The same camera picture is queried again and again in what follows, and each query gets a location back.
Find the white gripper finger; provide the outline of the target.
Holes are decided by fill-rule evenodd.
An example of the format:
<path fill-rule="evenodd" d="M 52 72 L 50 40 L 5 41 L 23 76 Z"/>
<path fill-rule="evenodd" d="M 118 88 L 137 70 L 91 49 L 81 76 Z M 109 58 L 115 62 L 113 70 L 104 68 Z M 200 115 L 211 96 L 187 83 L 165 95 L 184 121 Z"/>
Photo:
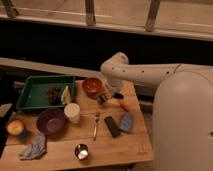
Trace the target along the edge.
<path fill-rule="evenodd" d="M 105 88 L 105 94 L 106 94 L 106 97 L 107 97 L 107 100 L 110 100 L 113 98 L 113 91 L 109 88 Z"/>

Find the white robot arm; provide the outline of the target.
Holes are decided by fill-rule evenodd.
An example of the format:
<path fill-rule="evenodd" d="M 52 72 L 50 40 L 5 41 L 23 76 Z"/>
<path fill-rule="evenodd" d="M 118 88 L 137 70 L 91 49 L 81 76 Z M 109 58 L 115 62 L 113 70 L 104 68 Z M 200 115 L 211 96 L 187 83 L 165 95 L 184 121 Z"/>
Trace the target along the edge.
<path fill-rule="evenodd" d="M 124 80 L 156 90 L 154 171 L 213 171 L 213 66 L 131 65 L 118 52 L 100 70 L 113 93 Z"/>

